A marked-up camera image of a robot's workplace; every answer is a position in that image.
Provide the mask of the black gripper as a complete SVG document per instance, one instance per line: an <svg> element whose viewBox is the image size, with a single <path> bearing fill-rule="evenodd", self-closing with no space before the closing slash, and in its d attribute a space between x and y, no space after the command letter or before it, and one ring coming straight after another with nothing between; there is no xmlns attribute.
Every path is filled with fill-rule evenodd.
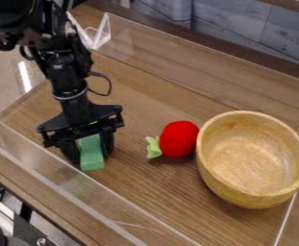
<svg viewBox="0 0 299 246"><path fill-rule="evenodd" d="M65 159L80 163L76 139L100 134L101 150L106 158L114 149L114 131L122 126L121 106L92 103L86 95L57 97L61 113L37 127L45 147L57 147Z"/></svg>

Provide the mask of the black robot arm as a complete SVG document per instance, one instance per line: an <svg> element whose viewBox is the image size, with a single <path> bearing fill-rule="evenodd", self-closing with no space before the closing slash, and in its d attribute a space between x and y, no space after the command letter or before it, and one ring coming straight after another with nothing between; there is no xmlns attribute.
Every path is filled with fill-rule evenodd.
<svg viewBox="0 0 299 246"><path fill-rule="evenodd" d="M46 147L56 147L72 163L81 161L77 140L98 135L104 155L113 151L114 131L122 126L121 106L88 100L85 78L93 61L68 15L68 4L54 0L0 0L0 51L18 50L50 82L61 113L38 125Z"/></svg>

